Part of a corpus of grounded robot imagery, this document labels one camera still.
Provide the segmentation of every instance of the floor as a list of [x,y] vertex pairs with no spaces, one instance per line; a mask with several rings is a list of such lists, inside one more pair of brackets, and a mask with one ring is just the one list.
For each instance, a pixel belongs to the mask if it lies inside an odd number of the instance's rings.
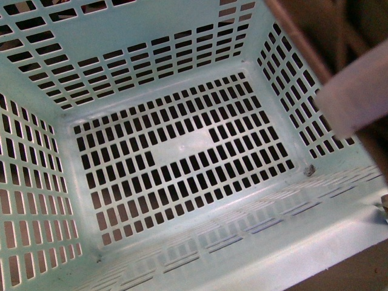
[[287,291],[387,291],[388,240],[383,241],[317,275],[287,289]]

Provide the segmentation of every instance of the perforated panel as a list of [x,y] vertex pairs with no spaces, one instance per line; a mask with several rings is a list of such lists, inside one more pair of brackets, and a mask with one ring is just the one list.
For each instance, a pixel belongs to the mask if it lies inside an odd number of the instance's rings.
[[[171,237],[162,246],[106,264],[101,273],[75,290],[125,291],[152,279],[163,280],[163,275],[159,274],[169,273],[197,260],[211,260],[218,251],[246,237],[265,235],[278,224],[295,219],[337,196],[347,195],[360,183],[379,176],[379,170],[370,166],[301,181]],[[337,187],[326,188],[326,185]]]
[[54,128],[1,94],[0,115],[0,284],[16,286],[82,250]]
[[80,14],[88,17],[100,13],[103,18],[121,4],[136,9],[137,2],[142,1],[53,2],[27,1],[24,8],[0,6],[0,15],[4,16],[0,18],[0,55],[64,110],[240,55],[255,6],[243,0],[231,4],[221,1],[215,22],[185,31],[177,28],[171,35],[145,38],[139,44],[128,38],[127,47],[114,51],[101,48],[100,55],[77,59],[67,53],[69,44],[58,40],[61,35],[57,25],[67,25]]
[[105,244],[294,168],[243,73],[74,130]]
[[285,113],[313,158],[354,145],[339,141],[314,104],[319,83],[277,24],[269,32],[257,59]]

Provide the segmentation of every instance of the mint green plastic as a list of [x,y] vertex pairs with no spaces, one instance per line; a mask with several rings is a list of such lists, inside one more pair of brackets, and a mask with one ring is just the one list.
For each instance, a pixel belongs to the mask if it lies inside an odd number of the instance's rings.
[[0,4],[0,290],[284,290],[388,238],[262,1],[53,2]]

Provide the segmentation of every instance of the plastic basket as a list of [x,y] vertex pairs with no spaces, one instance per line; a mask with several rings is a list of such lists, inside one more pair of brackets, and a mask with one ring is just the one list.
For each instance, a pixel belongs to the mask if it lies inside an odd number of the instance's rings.
[[0,34],[0,290],[281,290],[388,237],[261,1],[3,0]]

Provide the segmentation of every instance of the light green basket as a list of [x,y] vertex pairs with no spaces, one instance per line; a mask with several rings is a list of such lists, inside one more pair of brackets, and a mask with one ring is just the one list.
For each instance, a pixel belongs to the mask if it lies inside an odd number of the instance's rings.
[[262,1],[3,0],[0,290],[282,290],[388,238]]

